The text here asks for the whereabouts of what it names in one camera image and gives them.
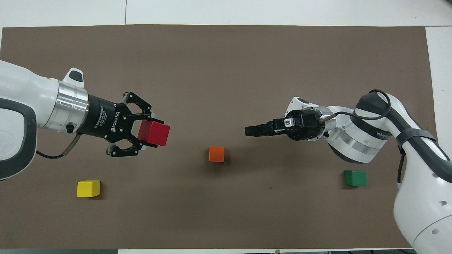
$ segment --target black cable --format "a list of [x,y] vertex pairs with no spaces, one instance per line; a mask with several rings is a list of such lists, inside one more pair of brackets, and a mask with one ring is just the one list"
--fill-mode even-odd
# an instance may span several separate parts
[[339,112],[336,112],[336,113],[330,115],[327,118],[319,120],[319,123],[324,123],[324,122],[326,122],[328,120],[331,120],[331,119],[333,119],[336,116],[341,115],[341,114],[342,115],[348,115],[348,116],[351,116],[351,117],[356,117],[356,118],[359,118],[359,119],[362,119],[362,120],[378,120],[378,119],[381,119],[381,118],[387,116],[389,114],[390,110],[391,110],[391,100],[389,99],[389,96],[385,92],[383,92],[381,90],[378,90],[378,89],[374,89],[374,90],[370,91],[369,93],[373,93],[373,92],[378,92],[378,93],[383,94],[383,96],[385,96],[386,100],[388,101],[388,106],[386,108],[386,111],[383,114],[381,114],[380,116],[377,116],[377,117],[374,117],[374,118],[370,118],[370,117],[358,116],[357,114],[355,114],[355,112],[348,113],[348,112],[344,112],[344,111],[339,111]]
[[42,152],[40,152],[40,151],[38,151],[38,150],[36,150],[36,153],[37,153],[38,155],[44,157],[44,158],[47,158],[47,159],[52,159],[52,160],[59,159],[59,158],[65,156],[65,155],[67,155],[67,154],[69,153],[69,151],[71,151],[72,148],[74,148],[75,144],[79,141],[81,135],[82,135],[82,134],[77,133],[77,135],[74,137],[74,139],[72,140],[72,142],[67,146],[67,148],[66,148],[60,155],[57,155],[57,156],[50,156],[50,155],[43,154]]
[[402,156],[400,157],[400,163],[399,163],[399,170],[397,171],[397,183],[401,183],[401,177],[402,177],[402,166],[403,161],[405,160],[405,151],[401,150],[400,153]]
[[36,153],[37,153],[38,155],[44,157],[44,158],[47,158],[47,159],[53,159],[53,160],[59,159],[59,158],[63,157],[63,154],[60,154],[60,155],[57,155],[57,156],[50,156],[50,155],[43,154],[43,153],[40,152],[39,150],[36,150]]

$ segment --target orange cube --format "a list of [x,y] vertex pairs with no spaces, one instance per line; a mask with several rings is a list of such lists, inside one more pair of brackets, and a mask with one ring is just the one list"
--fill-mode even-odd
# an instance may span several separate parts
[[222,146],[211,146],[209,149],[209,161],[224,162],[225,148]]

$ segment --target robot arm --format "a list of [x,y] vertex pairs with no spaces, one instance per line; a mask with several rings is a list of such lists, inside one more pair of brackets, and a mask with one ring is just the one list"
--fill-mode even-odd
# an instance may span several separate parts
[[395,221],[419,254],[452,249],[452,162],[394,96],[371,91],[354,110],[294,97],[285,118],[246,127],[245,134],[324,139],[336,155],[351,163],[370,162],[389,138],[396,137],[407,165],[395,199]]
[[[138,105],[141,113],[131,113],[128,103]],[[138,137],[131,134],[136,120],[143,120]],[[151,133],[150,126],[157,131]],[[146,146],[164,146],[169,132],[169,126],[154,118],[151,105],[134,93],[124,93],[120,103],[88,94],[83,72],[76,68],[56,80],[0,61],[0,180],[19,173],[33,160],[37,128],[77,133],[71,146],[82,134],[104,138],[110,143],[107,154],[111,157],[137,155]],[[115,145],[122,139],[132,146]],[[71,146],[59,156],[47,157],[62,157]]]

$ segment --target cube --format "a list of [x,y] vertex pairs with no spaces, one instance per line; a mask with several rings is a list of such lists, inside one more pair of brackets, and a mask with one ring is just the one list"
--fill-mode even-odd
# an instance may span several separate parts
[[222,146],[211,146],[209,149],[209,161],[224,162],[225,148]]
[[138,132],[138,139],[158,146],[165,146],[170,127],[155,121],[143,120]]
[[77,183],[77,197],[92,198],[100,195],[100,181],[86,180]]
[[367,174],[362,170],[346,170],[345,183],[350,186],[367,186]]

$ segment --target robotiq logo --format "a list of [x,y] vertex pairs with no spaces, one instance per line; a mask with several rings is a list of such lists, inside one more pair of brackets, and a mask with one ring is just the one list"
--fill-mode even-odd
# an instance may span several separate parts
[[384,138],[390,138],[391,136],[383,134],[382,132],[377,132],[377,135],[382,136]]
[[110,129],[110,131],[112,131],[112,132],[116,132],[116,123],[118,122],[118,117],[119,117],[119,112],[117,111],[116,115],[114,116],[112,128]]

